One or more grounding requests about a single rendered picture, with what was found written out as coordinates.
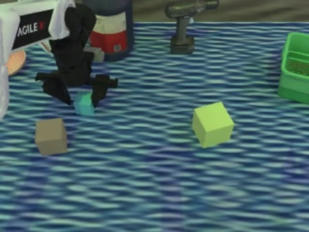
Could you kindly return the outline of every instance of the black label band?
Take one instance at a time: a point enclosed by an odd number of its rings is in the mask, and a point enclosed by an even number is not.
[[[48,39],[51,36],[48,28],[53,11],[48,10],[20,16],[12,50]]]

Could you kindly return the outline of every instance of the orange bowl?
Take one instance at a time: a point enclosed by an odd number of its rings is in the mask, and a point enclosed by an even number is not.
[[[26,62],[26,53],[24,50],[11,53],[9,61],[6,66],[8,67],[8,74],[12,76],[22,69]]]

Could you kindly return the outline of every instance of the yellow-green cube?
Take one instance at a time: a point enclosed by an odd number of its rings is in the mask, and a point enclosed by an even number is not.
[[[202,148],[228,141],[233,128],[234,122],[221,101],[194,109],[192,129]]]

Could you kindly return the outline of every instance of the red logo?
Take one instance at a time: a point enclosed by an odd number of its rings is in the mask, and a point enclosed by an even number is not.
[[[45,26],[44,26],[44,22],[40,21],[39,22],[39,30],[44,30]]]

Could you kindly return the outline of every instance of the green crate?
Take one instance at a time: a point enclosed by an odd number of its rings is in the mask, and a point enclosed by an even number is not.
[[[282,52],[278,94],[294,101],[309,102],[309,34],[288,34]]]

